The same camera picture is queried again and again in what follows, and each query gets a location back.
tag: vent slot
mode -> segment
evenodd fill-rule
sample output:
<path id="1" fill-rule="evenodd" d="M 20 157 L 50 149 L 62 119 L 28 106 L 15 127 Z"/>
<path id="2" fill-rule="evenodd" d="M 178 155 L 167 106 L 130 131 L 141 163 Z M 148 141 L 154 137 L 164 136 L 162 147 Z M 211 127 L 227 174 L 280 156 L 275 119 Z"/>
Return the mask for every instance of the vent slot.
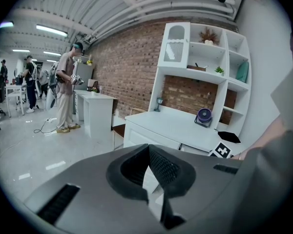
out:
<path id="1" fill-rule="evenodd" d="M 220 164 L 215 165 L 213 168 L 225 173 L 229 173 L 229 174 L 236 174 L 239 170 L 238 168 L 235 168 L 235 167 L 225 166 Z"/>
<path id="2" fill-rule="evenodd" d="M 65 185 L 38 213 L 38 216 L 54 224 L 80 190 L 75 185 Z"/>

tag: person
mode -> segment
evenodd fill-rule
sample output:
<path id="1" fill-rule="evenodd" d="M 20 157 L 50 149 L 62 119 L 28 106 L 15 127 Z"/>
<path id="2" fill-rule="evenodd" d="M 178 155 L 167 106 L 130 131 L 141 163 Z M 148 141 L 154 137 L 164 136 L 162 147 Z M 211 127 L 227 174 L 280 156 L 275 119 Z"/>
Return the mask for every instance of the person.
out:
<path id="1" fill-rule="evenodd" d="M 49 74 L 47 70 L 41 70 L 41 67 L 38 68 L 38 72 L 39 72 L 39 82 L 41 85 L 41 94 L 39 96 L 39 99 L 41 99 L 43 93 L 45 94 L 45 97 L 47 97 Z"/>
<path id="2" fill-rule="evenodd" d="M 34 109 L 36 109 L 35 76 L 37 75 L 37 68 L 35 68 L 32 58 L 31 55 L 26 57 L 26 69 L 21 74 L 22 77 L 25 77 L 26 81 L 27 96 L 29 100 L 29 108 L 26 112 L 28 114 L 33 113 L 35 111 Z"/>
<path id="3" fill-rule="evenodd" d="M 1 62 L 2 67 L 0 70 L 0 75 L 4 78 L 4 84 L 6 84 L 6 81 L 8 80 L 8 69 L 5 66 L 5 59 L 2 60 Z"/>
<path id="4" fill-rule="evenodd" d="M 61 56 L 57 67 L 58 77 L 58 113 L 57 133 L 69 133 L 72 129 L 80 128 L 80 125 L 73 124 L 73 79 L 71 75 L 74 70 L 73 57 L 79 56 L 83 51 L 83 45 L 77 42 L 72 45 L 69 52 Z"/>
<path id="5" fill-rule="evenodd" d="M 292 32 L 290 35 L 290 50 L 292 52 L 292 59 L 293 59 L 293 27 L 292 27 Z M 280 115 L 268 126 L 268 128 L 265 130 L 262 136 L 252 146 L 250 146 L 248 149 L 244 150 L 240 154 L 234 156 L 233 159 L 244 160 L 249 150 L 253 148 L 257 148 L 257 147 L 263 147 L 267 143 L 269 143 L 271 140 L 281 137 L 287 131 L 293 130 L 293 123 L 291 122 L 293 120 L 289 119 L 289 116 L 288 116 L 288 115 L 293 115 L 293 102 L 288 101 L 289 98 L 293 97 L 292 86 L 293 86 L 293 69 L 290 71 L 289 75 L 285 77 L 284 80 L 281 82 L 281 84 L 279 85 L 280 88 L 275 89 L 273 93 L 271 94 L 273 101 L 278 107 Z M 286 95 L 291 94 L 291 96 L 282 97 L 283 94 L 286 94 Z M 292 111 L 291 114 L 289 114 L 288 109 L 284 110 L 284 108 L 282 107 L 282 104 L 286 104 L 288 108 L 291 108 L 291 111 Z"/>

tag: floor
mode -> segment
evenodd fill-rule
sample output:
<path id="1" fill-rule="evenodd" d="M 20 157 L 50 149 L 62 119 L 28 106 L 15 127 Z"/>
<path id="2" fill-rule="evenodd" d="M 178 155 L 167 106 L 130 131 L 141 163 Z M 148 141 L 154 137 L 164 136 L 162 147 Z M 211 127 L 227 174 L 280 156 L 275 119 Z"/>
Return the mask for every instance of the floor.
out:
<path id="1" fill-rule="evenodd" d="M 0 107 L 6 116 L 0 118 L 0 181 L 18 199 L 24 201 L 37 187 L 77 161 L 112 151 L 110 142 L 94 142 L 84 133 L 83 126 L 68 134 L 57 134 L 56 111 L 41 110 L 45 100 L 37 100 L 40 110 L 21 114 L 16 110 L 14 98 L 10 102 L 11 118 L 6 102 Z M 47 119 L 43 133 L 34 133 Z M 116 136 L 115 146 L 122 143 Z"/>

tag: brick wall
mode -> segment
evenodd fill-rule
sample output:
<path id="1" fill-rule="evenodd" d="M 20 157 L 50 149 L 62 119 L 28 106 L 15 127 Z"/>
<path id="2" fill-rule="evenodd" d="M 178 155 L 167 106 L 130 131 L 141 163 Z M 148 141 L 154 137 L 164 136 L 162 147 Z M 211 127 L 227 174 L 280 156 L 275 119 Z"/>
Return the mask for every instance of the brick wall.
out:
<path id="1" fill-rule="evenodd" d="M 148 109 L 165 24 L 172 21 L 205 23 L 236 31 L 229 24 L 210 19 L 168 18 L 132 26 L 91 47 L 87 54 L 93 57 L 93 78 L 103 87 L 104 94 L 118 99 L 121 117 L 129 115 L 131 108 Z M 202 107 L 212 109 L 216 92 L 215 84 L 167 76 L 164 105 L 196 114 Z"/>

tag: sneakers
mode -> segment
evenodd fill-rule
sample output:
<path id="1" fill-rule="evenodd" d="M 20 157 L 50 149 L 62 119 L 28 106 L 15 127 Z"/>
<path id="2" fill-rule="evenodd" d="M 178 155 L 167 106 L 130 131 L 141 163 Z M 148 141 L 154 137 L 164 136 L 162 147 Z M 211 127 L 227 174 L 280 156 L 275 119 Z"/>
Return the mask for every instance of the sneakers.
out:
<path id="1" fill-rule="evenodd" d="M 69 132 L 70 132 L 70 130 L 68 128 L 66 128 L 66 127 L 60 127 L 60 128 L 57 129 L 58 134 L 67 134 Z"/>
<path id="2" fill-rule="evenodd" d="M 33 113 L 34 111 L 35 110 L 33 108 L 28 108 L 26 112 L 29 114 L 29 113 Z"/>
<path id="3" fill-rule="evenodd" d="M 74 126 L 70 127 L 68 126 L 69 129 L 77 129 L 77 128 L 80 128 L 80 125 L 78 124 L 75 124 Z"/>

